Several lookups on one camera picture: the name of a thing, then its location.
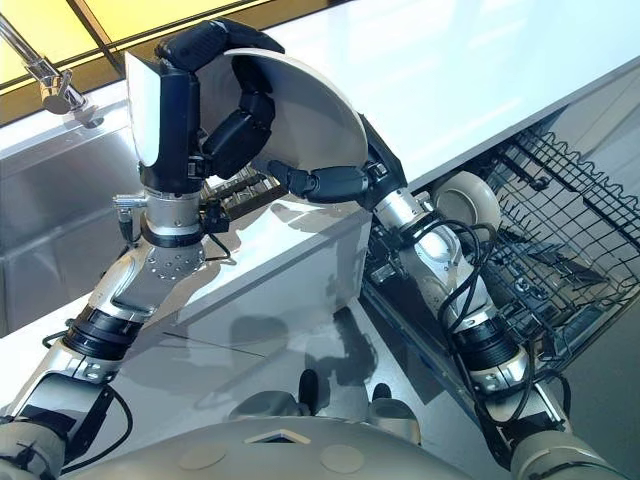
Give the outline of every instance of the white plate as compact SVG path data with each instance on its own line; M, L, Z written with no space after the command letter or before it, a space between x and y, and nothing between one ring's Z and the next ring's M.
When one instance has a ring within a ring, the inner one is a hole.
M270 50L229 50L198 72L201 125L207 132L238 108L240 87L231 69L231 58L238 55L253 57L273 87L276 118L256 160L280 160L303 170L365 163L364 127L344 94L308 65Z
M432 198L436 210L446 218L469 225L490 223L496 230L500 226L498 199L491 187L473 173L458 172L437 186ZM478 231L478 237L489 238L483 231Z

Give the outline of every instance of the faucet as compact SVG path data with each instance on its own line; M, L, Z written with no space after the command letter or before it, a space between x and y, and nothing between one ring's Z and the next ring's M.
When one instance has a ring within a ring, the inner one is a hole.
M87 99L71 85L71 70L60 72L46 57L38 55L2 14L0 36L22 58L24 68L40 84L42 106L45 110L56 115L71 113L85 127L99 124L96 120L91 120L90 112L86 112Z

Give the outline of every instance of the stainless steel panel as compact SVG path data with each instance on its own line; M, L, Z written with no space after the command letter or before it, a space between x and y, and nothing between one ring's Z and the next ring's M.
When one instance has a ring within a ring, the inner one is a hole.
M123 246L112 197L142 186L125 103L103 116L94 129L58 126L3 145L0 336L91 291Z

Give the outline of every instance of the wire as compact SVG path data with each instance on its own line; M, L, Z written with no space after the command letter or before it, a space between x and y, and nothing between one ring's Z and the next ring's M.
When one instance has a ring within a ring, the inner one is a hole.
M222 249L222 251L224 252L224 255L219 257L207 257L205 258L206 262L215 262L217 260L228 260L231 258L231 252L229 251L229 249L224 243L218 240L218 237L210 233L209 238Z
M536 375L536 377L539 377L540 379L545 377L554 377L560 380L560 383L562 385L562 409L567 415L567 418L569 418L571 416L571 385L569 384L569 381L565 378L565 376L557 370L548 368L538 372L538 375Z
M528 342L528 346L527 346L528 362L527 362L527 368L526 368L525 373L524 373L526 375L526 381L524 382L524 386L520 388L520 389L524 389L524 391L522 393L522 397L520 398L520 401L518 402L518 405L516 406L516 409L513 411L513 413L511 414L511 416L507 420L501 421L501 420L494 419L491 416L491 414L489 413L484 400L479 398L478 392L476 392L476 390L475 390L475 388L473 386L473 381L471 379L471 375L469 373L469 370L467 369L466 365L464 364L464 361L462 360L462 357L460 356L460 353L455 348L455 344L453 342L452 334L460 326L460 324L462 323L464 318L467 316L468 309L469 309L469 306L471 304L471 300L473 298L473 294L475 293L475 288L476 288L476 285L477 285L477 281L478 281L478 278L480 276L480 271L486 265L486 263L488 262L489 258L491 257L491 255L493 253L493 250L494 250L494 247L495 247L495 241L496 241L496 238L497 238L497 233L496 233L496 230L493 227L493 225L490 225L490 224L482 223L482 224L476 224L476 225L473 225L473 226L469 226L469 225L466 225L465 223L457 221L457 220L445 219L445 220L436 221L436 222L432 223L431 225L428 225L425 229L421 230L417 235L415 235L412 240L414 242L418 242L423 237L425 237L428 233L433 231L435 228L438 228L440 226L450 226L450 225L454 225L454 226L458 227L459 229L462 230L462 232L467 233L467 234L469 234L469 236L471 236L471 239L473 241L473 246L474 246L474 258L475 258L475 261L472 262L473 263L473 270L469 274L469 276L453 292L451 292L451 294L440 305L440 308L438 309L438 313L437 313L438 324L442 327L442 329L444 331L445 338L447 340L447 343L449 344L450 350L454 352L454 356L453 356L454 362L455 362L458 370L460 371L460 374L462 375L462 380L463 380L463 382L465 384L465 387L467 388L467 390L469 390L469 392L470 392L470 394L472 396L472 399L473 399L474 403L477 406L477 410L491 424L493 424L495 426L499 426L499 427L506 427L506 426L510 425L512 422L514 422L515 420L517 420L520 417L520 415L522 415L522 412L526 408L527 403L528 403L529 398L530 398L530 395L531 395L531 392L533 390L534 382L536 380L534 343L533 343L533 341L529 341ZM488 246L486 248L486 251L484 252L484 255L481 253L480 240L479 240L477 234L473 231L473 230L478 230L478 229L484 229L484 230L487 230L489 232L489 242L488 242ZM467 292L467 297L465 299L465 302L464 302L462 308L460 309L460 312L458 314L458 318L456 319L456 321L451 326L447 327L446 326L446 312L447 312L447 309L464 292Z
M133 414L131 413L131 409L129 408L129 405L127 405L127 402L125 401L125 399L122 398L122 396L113 387L111 387L110 385L107 385L105 389L108 389L111 392L113 397L118 401L118 403L122 407L122 411L127 417L127 429L122 434L122 436L118 440L116 440L110 447L107 447L101 453L83 462L76 463L75 465L71 465L70 467L63 468L62 471L60 472L60 475L66 475L67 473L74 472L80 468L84 468L106 457L111 452L113 452L116 448L122 445L127 440L127 438L129 438L129 435L131 435L131 432L133 431Z
M46 337L44 337L42 339L42 345L44 345L46 348L51 348L51 340L55 340L56 338L60 338L62 337L65 333L67 333L67 330L62 330L61 332L56 332L56 333L52 333L51 335L47 335Z
M544 480L545 478L549 478L551 475L554 475L563 470L568 470L569 468L574 467L589 467L589 468L598 468L600 470L606 470L609 473L613 473L614 475L619 476L620 478L624 478L626 480L631 480L631 478L627 477L624 473L619 472L613 467L609 465L604 465L602 463L595 462L587 462L587 461L575 461L575 462L566 462L561 463L560 465L556 465L555 467L551 467L544 473L534 473L529 475L529 480Z

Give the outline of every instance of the dishwasher rack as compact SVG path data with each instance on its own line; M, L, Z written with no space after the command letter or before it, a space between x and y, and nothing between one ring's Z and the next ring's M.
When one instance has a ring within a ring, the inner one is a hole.
M515 337L562 369L640 290L638 198L535 127L468 162L502 210L482 272Z

